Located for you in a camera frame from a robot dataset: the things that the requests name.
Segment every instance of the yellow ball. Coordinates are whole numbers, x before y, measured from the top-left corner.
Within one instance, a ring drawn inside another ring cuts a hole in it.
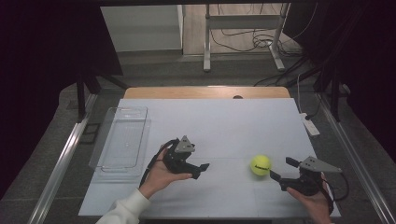
[[[251,160],[250,169],[256,175],[268,175],[271,169],[271,161],[267,156],[257,155]]]

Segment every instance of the white sleeve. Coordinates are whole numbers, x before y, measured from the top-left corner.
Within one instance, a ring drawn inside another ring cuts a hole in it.
[[[129,197],[116,200],[113,209],[104,214],[97,224],[139,223],[139,216],[150,205],[150,201],[136,189]]]

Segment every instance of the hand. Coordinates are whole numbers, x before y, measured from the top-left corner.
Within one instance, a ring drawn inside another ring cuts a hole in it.
[[[326,183],[324,181],[323,188],[328,191]],[[311,216],[316,224],[332,223],[329,215],[329,205],[327,204],[327,200],[322,192],[318,192],[313,196],[305,196],[299,191],[292,188],[287,188],[287,191],[291,196],[293,196],[304,205],[305,209],[309,213],[309,216]]]
[[[166,188],[170,183],[177,180],[189,179],[192,174],[172,174],[163,163],[163,155],[167,148],[158,156],[157,161],[151,168],[145,183],[139,188],[140,192],[149,199],[157,191]]]

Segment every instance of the power strip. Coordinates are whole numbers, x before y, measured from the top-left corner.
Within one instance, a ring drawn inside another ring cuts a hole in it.
[[[306,113],[301,113],[300,114],[301,121],[303,122],[306,131],[308,132],[309,136],[314,137],[320,135],[320,132],[318,131],[317,127],[315,124],[312,122],[310,119],[305,119]]]

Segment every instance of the clear plastic tray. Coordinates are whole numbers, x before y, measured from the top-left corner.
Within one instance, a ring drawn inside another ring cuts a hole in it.
[[[149,124],[146,107],[109,108],[90,160],[94,179],[134,181],[141,176]]]

